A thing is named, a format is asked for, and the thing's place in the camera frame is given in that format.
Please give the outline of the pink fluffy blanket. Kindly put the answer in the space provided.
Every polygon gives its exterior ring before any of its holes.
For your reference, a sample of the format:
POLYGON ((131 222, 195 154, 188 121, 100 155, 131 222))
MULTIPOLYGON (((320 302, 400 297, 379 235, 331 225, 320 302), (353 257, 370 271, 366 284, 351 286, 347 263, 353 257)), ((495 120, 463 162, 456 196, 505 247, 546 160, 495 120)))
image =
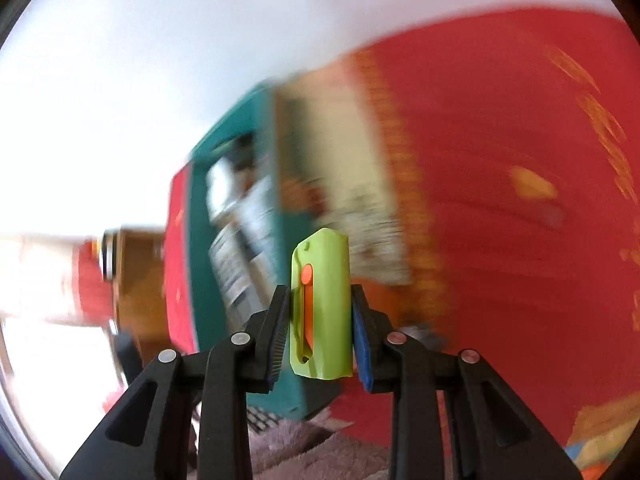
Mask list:
POLYGON ((262 408, 247 410, 254 479, 386 479, 390 452, 349 437, 353 422, 324 408, 309 420, 289 420, 262 408))

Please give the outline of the teal cardboard box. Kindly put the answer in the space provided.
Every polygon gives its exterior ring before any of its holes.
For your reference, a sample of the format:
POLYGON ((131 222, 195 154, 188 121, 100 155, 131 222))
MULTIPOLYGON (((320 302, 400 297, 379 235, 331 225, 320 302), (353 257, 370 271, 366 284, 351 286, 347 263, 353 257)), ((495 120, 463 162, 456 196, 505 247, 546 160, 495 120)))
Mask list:
POLYGON ((306 167, 302 111, 299 98, 260 84, 190 155, 183 247, 200 351, 268 307, 274 289, 290 281, 294 248, 328 209, 306 167))

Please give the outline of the white remote control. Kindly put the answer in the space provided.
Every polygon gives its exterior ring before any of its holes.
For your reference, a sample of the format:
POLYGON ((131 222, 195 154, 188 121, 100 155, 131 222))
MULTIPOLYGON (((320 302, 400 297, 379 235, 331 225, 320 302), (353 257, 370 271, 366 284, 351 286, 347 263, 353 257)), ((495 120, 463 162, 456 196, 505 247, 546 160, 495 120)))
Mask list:
POLYGON ((238 332, 254 313, 264 310, 250 276, 250 266, 238 231, 230 224, 224 226, 210 245, 208 254, 224 302, 229 330, 238 332))

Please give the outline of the wooden shelf cabinet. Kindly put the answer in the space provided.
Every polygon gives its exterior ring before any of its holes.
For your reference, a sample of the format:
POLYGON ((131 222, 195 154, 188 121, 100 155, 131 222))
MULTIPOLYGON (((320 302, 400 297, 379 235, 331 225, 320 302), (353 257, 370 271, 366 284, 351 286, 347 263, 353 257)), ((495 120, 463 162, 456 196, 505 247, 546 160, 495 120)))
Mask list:
POLYGON ((144 365, 170 346, 164 239, 162 231, 123 228, 105 232, 101 240, 101 270, 112 284, 116 326, 132 337, 144 365))

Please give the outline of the red patterned bedspread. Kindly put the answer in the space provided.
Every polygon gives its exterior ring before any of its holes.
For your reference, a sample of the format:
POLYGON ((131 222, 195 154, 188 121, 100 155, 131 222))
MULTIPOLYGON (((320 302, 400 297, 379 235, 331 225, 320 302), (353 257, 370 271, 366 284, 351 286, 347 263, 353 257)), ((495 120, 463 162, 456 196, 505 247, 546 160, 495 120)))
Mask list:
MULTIPOLYGON (((262 84, 302 101, 304 159, 328 206, 314 232, 348 237, 350 292, 361 286, 371 309, 427 349, 477 351, 578 479, 637 478, 639 44, 629 26, 582 9, 490 11, 262 84)), ((171 182, 164 289, 170 340, 191 353, 188 165, 171 182)), ((298 376, 290 318, 281 380, 257 403, 297 418, 341 400, 358 437, 392 445, 393 397, 364 390, 354 342, 352 376, 298 376)))

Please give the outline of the lime green utility knife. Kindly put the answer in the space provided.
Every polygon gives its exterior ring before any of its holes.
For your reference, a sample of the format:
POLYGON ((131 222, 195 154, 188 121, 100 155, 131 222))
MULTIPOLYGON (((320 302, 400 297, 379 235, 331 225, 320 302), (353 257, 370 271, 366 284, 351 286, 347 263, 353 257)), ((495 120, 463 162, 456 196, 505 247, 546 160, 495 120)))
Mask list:
POLYGON ((302 377, 352 376, 352 293, 348 237, 322 228, 291 259, 290 365, 302 377))

